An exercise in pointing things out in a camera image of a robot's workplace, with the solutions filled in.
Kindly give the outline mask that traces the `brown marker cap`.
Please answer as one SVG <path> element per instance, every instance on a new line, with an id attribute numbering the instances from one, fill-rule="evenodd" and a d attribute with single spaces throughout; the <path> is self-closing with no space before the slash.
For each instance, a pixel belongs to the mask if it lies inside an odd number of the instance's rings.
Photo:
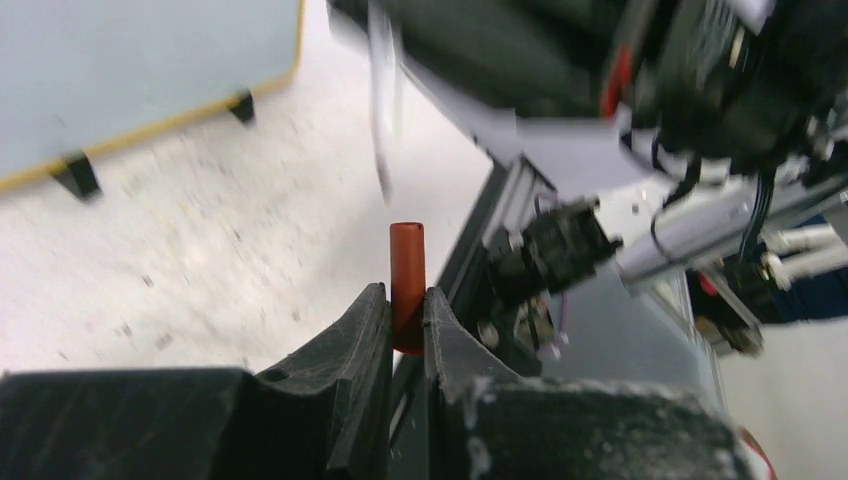
<path id="1" fill-rule="evenodd" d="M 389 235 L 393 346 L 401 353 L 420 356 L 427 290 L 424 227 L 418 222 L 393 223 Z"/>

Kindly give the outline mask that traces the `white whiteboard marker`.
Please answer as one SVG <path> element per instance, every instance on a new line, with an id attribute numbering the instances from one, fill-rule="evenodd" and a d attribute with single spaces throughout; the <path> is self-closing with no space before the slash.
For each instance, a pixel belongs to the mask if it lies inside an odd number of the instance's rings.
<path id="1" fill-rule="evenodd" d="M 367 33 L 370 61 L 372 140 L 383 201 L 392 197 L 391 163 L 401 146 L 402 63 L 400 31 L 378 1 L 369 1 Z"/>

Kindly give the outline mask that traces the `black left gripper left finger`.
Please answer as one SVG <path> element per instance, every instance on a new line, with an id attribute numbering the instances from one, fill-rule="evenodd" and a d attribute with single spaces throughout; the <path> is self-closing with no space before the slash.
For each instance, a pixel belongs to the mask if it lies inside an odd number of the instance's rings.
<path id="1" fill-rule="evenodd" d="M 385 288 L 279 363 L 16 373 L 1 381 L 5 479 L 384 479 Z"/>

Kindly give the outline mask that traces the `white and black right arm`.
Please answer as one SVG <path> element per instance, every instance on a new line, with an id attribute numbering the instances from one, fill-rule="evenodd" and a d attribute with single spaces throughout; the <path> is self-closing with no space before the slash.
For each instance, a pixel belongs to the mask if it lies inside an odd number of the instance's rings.
<path id="1" fill-rule="evenodd" d="M 385 38 L 438 97 L 517 119 L 620 108 L 654 148 L 735 175 L 808 158 L 805 185 L 847 171 L 827 130 L 847 94 L 843 1 L 332 1 Z"/>

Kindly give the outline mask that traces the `yellow framed whiteboard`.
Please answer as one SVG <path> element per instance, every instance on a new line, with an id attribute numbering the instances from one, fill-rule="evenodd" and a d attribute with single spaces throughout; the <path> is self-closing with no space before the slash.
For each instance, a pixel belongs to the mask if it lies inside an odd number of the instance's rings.
<path id="1" fill-rule="evenodd" d="M 301 1 L 5 1 L 1 185 L 59 170 L 287 85 Z"/>

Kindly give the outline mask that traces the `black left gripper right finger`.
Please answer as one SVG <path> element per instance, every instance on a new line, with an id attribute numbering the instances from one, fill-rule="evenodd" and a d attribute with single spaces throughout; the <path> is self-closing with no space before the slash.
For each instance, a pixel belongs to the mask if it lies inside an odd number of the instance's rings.
<path id="1" fill-rule="evenodd" d="M 423 301 L 433 479 L 751 479 L 736 431 L 690 392 L 523 377 Z"/>

